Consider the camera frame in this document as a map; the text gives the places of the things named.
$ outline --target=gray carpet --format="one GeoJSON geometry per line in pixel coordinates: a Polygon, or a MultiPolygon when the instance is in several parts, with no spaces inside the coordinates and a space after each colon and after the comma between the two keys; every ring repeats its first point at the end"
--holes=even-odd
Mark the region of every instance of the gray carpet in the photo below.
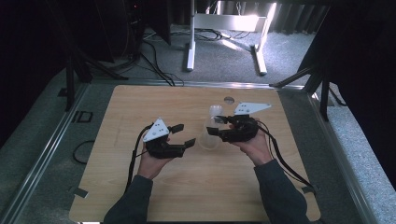
{"type": "MultiPolygon", "coordinates": [[[[234,41],[240,48],[237,50],[225,47],[220,42],[197,41],[195,69],[190,73],[184,71],[187,36],[173,36],[172,46],[167,46],[162,41],[150,43],[155,45],[158,52],[158,64],[161,69],[175,74],[184,81],[268,84],[282,80],[297,71],[313,36],[269,34],[264,50],[268,69],[268,75],[265,77],[258,75],[253,57],[248,51],[255,38],[256,35],[249,35],[248,38],[234,41]]],[[[143,53],[153,60],[152,49],[146,44],[143,45],[143,53]]],[[[142,68],[149,67],[147,63],[140,60],[137,64],[139,66],[133,66],[122,75],[132,80],[161,80],[154,73],[142,68]]],[[[73,223],[68,219],[68,210],[74,195],[67,191],[70,187],[78,185],[84,170],[84,165],[73,160],[73,150],[81,142],[95,138],[114,86],[129,83],[112,80],[97,71],[94,73],[95,79],[78,106],[79,111],[93,113],[92,122],[70,123],[46,173],[26,204],[19,223],[73,223]]],[[[304,85],[305,80],[306,77],[292,84],[304,85]]],[[[51,81],[18,130],[0,150],[2,212],[11,202],[40,149],[45,146],[64,114],[65,99],[57,96],[61,87],[64,87],[64,72],[51,81]]],[[[308,96],[297,91],[281,91],[280,96],[297,146],[301,150],[305,169],[311,182],[320,187],[318,205],[323,223],[361,223],[328,143],[307,101],[308,96]]],[[[89,151],[91,146],[84,145],[83,150],[89,151]]]]}

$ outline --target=aluminum rail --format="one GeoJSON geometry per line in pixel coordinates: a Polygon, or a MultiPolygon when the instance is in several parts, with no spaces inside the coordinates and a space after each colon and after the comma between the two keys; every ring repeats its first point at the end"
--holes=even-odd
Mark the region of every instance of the aluminum rail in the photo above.
{"type": "Polygon", "coordinates": [[[64,137],[64,133],[66,132],[67,127],[69,126],[70,121],[77,110],[78,104],[81,102],[81,99],[83,98],[88,87],[89,84],[82,83],[78,88],[75,103],[71,106],[69,111],[64,113],[45,148],[29,171],[29,174],[23,180],[20,189],[17,191],[7,210],[1,217],[0,224],[18,223],[18,218],[35,191],[35,187],[40,181],[41,176],[46,171],[47,166],[50,163],[50,160],[52,159],[52,156],[55,153],[59,143],[64,137]]]}
{"type": "Polygon", "coordinates": [[[327,138],[327,141],[330,144],[330,148],[332,150],[332,154],[334,155],[334,159],[340,168],[341,175],[343,176],[346,186],[349,190],[349,193],[354,201],[356,208],[358,209],[359,214],[361,215],[361,220],[365,224],[375,224],[378,223],[375,218],[375,214],[371,206],[368,204],[365,195],[363,194],[363,190],[361,188],[361,184],[357,177],[355,176],[355,172],[353,171],[349,160],[343,150],[343,147],[339,143],[339,140],[332,129],[332,125],[324,120],[322,115],[318,109],[318,102],[314,101],[314,99],[308,97],[308,101],[313,107],[318,123],[327,138]]]}

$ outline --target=metal frame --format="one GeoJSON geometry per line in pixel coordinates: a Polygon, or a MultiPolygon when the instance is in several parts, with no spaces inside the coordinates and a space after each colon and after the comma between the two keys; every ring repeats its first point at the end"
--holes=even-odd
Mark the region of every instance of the metal frame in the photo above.
{"type": "Polygon", "coordinates": [[[349,193],[351,194],[352,200],[354,201],[356,208],[358,209],[359,214],[361,215],[361,220],[365,224],[377,223],[375,213],[370,207],[370,204],[368,204],[365,195],[363,194],[361,184],[358,178],[355,176],[355,172],[353,171],[352,167],[350,166],[347,155],[345,154],[343,147],[339,143],[339,140],[332,129],[332,125],[320,114],[320,105],[318,104],[318,101],[315,101],[310,97],[308,97],[308,101],[314,109],[320,128],[323,130],[323,133],[330,144],[334,159],[337,162],[341,174],[346,181],[346,186],[349,190],[349,193]]]}
{"type": "Polygon", "coordinates": [[[261,32],[260,42],[252,46],[253,54],[256,56],[257,65],[259,67],[260,75],[267,74],[262,48],[267,39],[268,30],[271,25],[272,18],[276,9],[276,3],[273,3],[267,17],[257,17],[255,24],[251,24],[251,16],[234,16],[234,15],[214,15],[214,14],[201,14],[195,13],[195,1],[191,0],[191,25],[190,34],[191,40],[189,45],[189,55],[187,60],[187,70],[194,69],[195,60],[195,28],[206,29],[222,29],[222,30],[235,30],[246,32],[261,32]]]}
{"type": "MultiPolygon", "coordinates": [[[[169,84],[161,79],[94,79],[92,84],[110,84],[110,85],[136,85],[136,86],[169,86],[169,84]]],[[[175,80],[177,87],[212,87],[212,88],[232,88],[232,89],[268,89],[279,90],[271,87],[269,84],[260,83],[244,83],[244,82],[197,82],[197,81],[178,81],[175,80]]],[[[301,91],[304,86],[286,85],[282,90],[301,91]]]]}

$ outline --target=floor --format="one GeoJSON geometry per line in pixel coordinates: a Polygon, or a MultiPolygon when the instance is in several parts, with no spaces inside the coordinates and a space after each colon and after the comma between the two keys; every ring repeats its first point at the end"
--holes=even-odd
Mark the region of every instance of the floor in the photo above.
{"type": "MultiPolygon", "coordinates": [[[[173,74],[169,76],[174,78],[177,85],[184,83],[186,86],[197,83],[212,86],[245,83],[268,88],[267,84],[283,80],[297,71],[314,38],[313,35],[304,34],[269,34],[264,47],[268,74],[264,77],[258,75],[249,52],[249,46],[257,42],[257,35],[248,35],[243,39],[197,40],[195,67],[188,73],[185,71],[185,64],[186,44],[189,38],[182,28],[174,27],[174,30],[171,46],[156,36],[148,37],[147,41],[155,46],[158,66],[165,73],[173,74]]],[[[150,45],[144,44],[142,52],[154,62],[154,51],[150,45]]],[[[124,62],[125,59],[118,60],[119,64],[124,62]]],[[[114,80],[92,69],[94,79],[91,84],[82,84],[76,80],[78,101],[72,110],[73,113],[64,112],[65,99],[58,97],[59,90],[65,85],[65,71],[57,75],[0,150],[0,170],[7,170],[0,173],[2,218],[15,213],[15,217],[8,219],[14,220],[14,223],[74,223],[68,218],[74,195],[68,191],[71,187],[78,186],[84,171],[84,165],[73,160],[74,149],[85,141],[94,140],[106,112],[109,97],[116,85],[167,85],[150,71],[152,69],[149,63],[141,59],[131,67],[117,70],[117,73],[129,78],[127,81],[114,80]],[[92,112],[92,121],[87,123],[73,120],[76,111],[92,112]],[[37,161],[42,161],[44,165],[34,167],[37,161]],[[28,183],[28,188],[24,188],[23,183],[28,183]],[[18,197],[21,196],[17,194],[19,189],[24,189],[22,195],[25,197],[18,197]],[[19,203],[21,207],[14,206],[14,209],[9,210],[8,208],[14,205],[12,203],[19,203]]],[[[316,223],[363,223],[363,220],[371,218],[376,219],[377,223],[390,223],[393,217],[377,211],[392,207],[383,205],[376,207],[374,211],[367,205],[361,208],[361,202],[357,200],[360,197],[351,193],[354,192],[354,187],[348,177],[350,172],[345,172],[348,168],[340,165],[340,159],[332,150],[334,144],[329,142],[333,139],[328,137],[329,130],[331,134],[336,135],[335,137],[340,137],[337,134],[346,130],[343,125],[351,122],[347,107],[340,106],[331,97],[330,127],[329,123],[323,124],[316,110],[318,100],[312,100],[311,96],[298,91],[307,78],[303,77],[290,83],[287,90],[280,91],[279,95],[309,178],[320,186],[317,200],[322,219],[316,223]]],[[[356,138],[361,139],[359,127],[352,125],[351,128],[355,130],[353,134],[356,138]]],[[[80,150],[86,152],[81,157],[86,159],[91,148],[91,143],[84,144],[80,150]]]]}

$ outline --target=wooden tabletop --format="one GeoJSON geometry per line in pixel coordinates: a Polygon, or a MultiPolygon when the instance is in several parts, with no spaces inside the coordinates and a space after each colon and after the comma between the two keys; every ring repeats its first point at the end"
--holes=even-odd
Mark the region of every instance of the wooden tabletop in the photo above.
{"type": "MultiPolygon", "coordinates": [[[[231,116],[239,102],[268,103],[272,107],[251,115],[263,121],[278,142],[284,160],[308,179],[278,94],[263,89],[203,87],[118,86],[110,99],[79,187],[87,198],[76,196],[70,209],[74,221],[103,221],[122,195],[135,141],[141,130],[161,117],[167,126],[183,123],[184,131],[170,134],[171,144],[198,138],[211,105],[222,105],[231,116]],[[234,98],[232,105],[225,97],[234,98]]],[[[304,184],[292,180],[301,191],[304,184]]],[[[304,194],[307,216],[320,212],[312,193],[304,194]]],[[[239,148],[220,143],[205,150],[198,141],[183,158],[166,164],[154,179],[148,221],[264,221],[259,183],[252,161],[239,148]]]]}

